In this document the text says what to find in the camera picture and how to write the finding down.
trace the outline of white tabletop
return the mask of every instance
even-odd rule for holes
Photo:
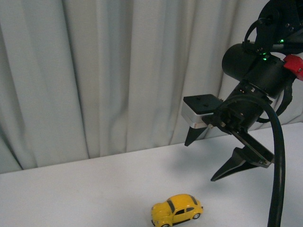
[[[303,225],[303,123],[283,126],[283,227]],[[271,129],[250,134],[273,151]],[[273,165],[211,182],[230,158],[233,136],[0,175],[1,227],[152,227],[150,209],[188,193],[204,214],[179,227],[266,227]]]

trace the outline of toy car window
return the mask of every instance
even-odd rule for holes
[[[174,204],[172,204],[172,201],[171,201],[171,200],[167,200],[167,203],[169,204],[169,207],[170,207],[170,209],[171,209],[171,212],[172,212],[172,213],[175,212],[175,206],[174,206]]]
[[[193,207],[186,208],[186,212],[189,212],[189,211],[191,211],[193,209],[194,209]]]
[[[175,215],[178,215],[178,214],[184,214],[184,210],[177,211]]]
[[[194,198],[194,196],[191,196],[191,195],[190,195],[190,197],[191,197],[191,199],[193,200],[194,204],[195,204],[195,205],[198,205],[198,203],[197,203],[196,199]]]

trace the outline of toy car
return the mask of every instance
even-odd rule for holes
[[[170,227],[197,219],[202,213],[203,207],[199,200],[188,194],[179,194],[155,204],[151,210],[151,222],[155,227]]]

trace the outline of robotic arm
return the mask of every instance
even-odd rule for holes
[[[257,29],[254,42],[248,40]],[[286,57],[280,60],[271,52]],[[279,227],[285,186],[285,148],[278,117],[292,101],[292,84],[303,80],[303,0],[270,0],[248,29],[244,41],[227,50],[222,60],[223,71],[239,81],[225,101],[213,95],[188,96],[183,99],[182,116],[189,123],[185,146],[190,145],[207,128],[218,127],[234,135],[243,145],[214,174],[216,181],[239,171],[275,163],[274,186],[268,227]],[[284,91],[277,112],[272,101]],[[269,119],[260,118],[266,112]],[[274,154],[248,134],[254,122],[271,122]]]

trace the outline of white curtain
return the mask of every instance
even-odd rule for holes
[[[231,93],[222,57],[266,2],[0,0],[0,173],[184,142],[183,97]]]

